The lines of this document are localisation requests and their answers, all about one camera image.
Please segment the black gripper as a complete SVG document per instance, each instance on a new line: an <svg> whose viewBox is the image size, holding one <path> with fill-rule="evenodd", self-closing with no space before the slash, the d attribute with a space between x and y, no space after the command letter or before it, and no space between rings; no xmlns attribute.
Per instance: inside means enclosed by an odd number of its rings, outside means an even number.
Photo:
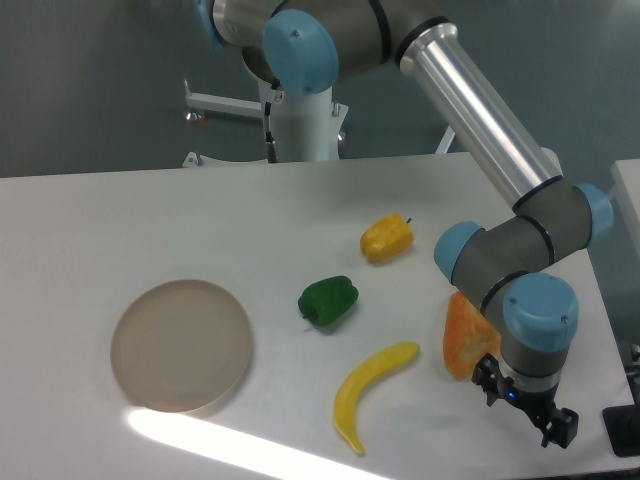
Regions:
<svg viewBox="0 0 640 480"><path fill-rule="evenodd" d="M578 432L579 414L568 408L556 408L560 379L561 371L543 377L524 375L490 353L478 361L471 377L472 383L484 392L487 406L505 400L523 410L541 432L543 448L550 444L567 448Z"/></svg>

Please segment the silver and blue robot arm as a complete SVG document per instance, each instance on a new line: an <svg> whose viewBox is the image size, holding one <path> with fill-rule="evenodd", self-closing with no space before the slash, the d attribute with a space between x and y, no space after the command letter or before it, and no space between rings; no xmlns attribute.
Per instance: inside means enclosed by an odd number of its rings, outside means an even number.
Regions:
<svg viewBox="0 0 640 480"><path fill-rule="evenodd" d="M338 134L321 125L342 78L391 61L426 92L513 211L493 229L450 227L434 251L443 275L502 338L472 380L489 402L523 411L544 444L568 446L579 417L554 397L578 300L546 270L609 233L607 196L564 179L430 1L199 1L195 10L209 44L240 48L261 82L272 163L337 157Z"/></svg>

